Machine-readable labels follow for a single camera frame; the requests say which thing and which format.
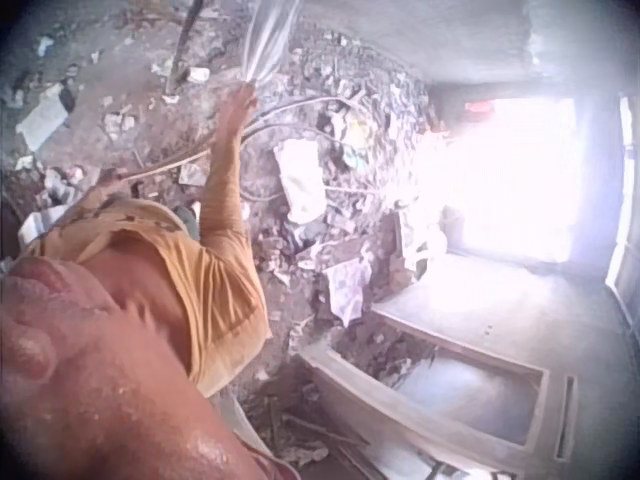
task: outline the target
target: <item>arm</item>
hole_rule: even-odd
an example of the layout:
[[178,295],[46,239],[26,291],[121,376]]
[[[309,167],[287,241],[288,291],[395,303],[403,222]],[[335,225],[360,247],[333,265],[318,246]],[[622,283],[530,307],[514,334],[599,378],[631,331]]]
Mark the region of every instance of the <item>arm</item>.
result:
[[221,232],[244,234],[240,200],[240,139],[256,103],[254,94],[252,85],[244,85],[227,101],[220,114],[200,213],[200,236],[205,246],[215,243],[215,237]]

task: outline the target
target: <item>plastic bag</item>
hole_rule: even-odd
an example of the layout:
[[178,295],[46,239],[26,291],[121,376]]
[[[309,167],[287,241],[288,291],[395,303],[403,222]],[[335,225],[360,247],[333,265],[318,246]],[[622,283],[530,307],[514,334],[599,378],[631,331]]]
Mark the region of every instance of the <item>plastic bag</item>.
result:
[[301,0],[258,0],[244,45],[242,79],[256,85],[278,71]]

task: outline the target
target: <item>man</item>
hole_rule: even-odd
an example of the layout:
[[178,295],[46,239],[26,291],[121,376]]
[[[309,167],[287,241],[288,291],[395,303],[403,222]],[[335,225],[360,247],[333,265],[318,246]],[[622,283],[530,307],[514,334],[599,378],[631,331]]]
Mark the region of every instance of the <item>man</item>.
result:
[[103,183],[2,280],[0,415],[36,474],[295,478],[255,461],[197,391],[226,385],[270,334],[239,196],[255,103],[245,85],[220,114],[201,244],[168,209],[110,199],[118,182]]

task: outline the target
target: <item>damaged wall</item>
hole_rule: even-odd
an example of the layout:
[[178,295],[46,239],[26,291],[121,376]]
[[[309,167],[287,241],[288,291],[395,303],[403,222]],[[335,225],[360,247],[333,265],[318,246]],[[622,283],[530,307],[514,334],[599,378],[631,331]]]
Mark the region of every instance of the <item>damaged wall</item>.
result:
[[634,14],[596,0],[310,0],[312,19],[370,44],[433,83],[632,78]]

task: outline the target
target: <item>concrete floor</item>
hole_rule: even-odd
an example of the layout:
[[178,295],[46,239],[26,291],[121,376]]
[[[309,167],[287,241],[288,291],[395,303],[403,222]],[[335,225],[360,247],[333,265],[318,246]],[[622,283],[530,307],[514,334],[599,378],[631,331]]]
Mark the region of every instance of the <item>concrete floor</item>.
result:
[[447,255],[419,284],[374,310],[548,372],[536,451],[555,455],[565,379],[577,382],[567,478],[627,478],[638,460],[638,376],[613,298],[599,282]]

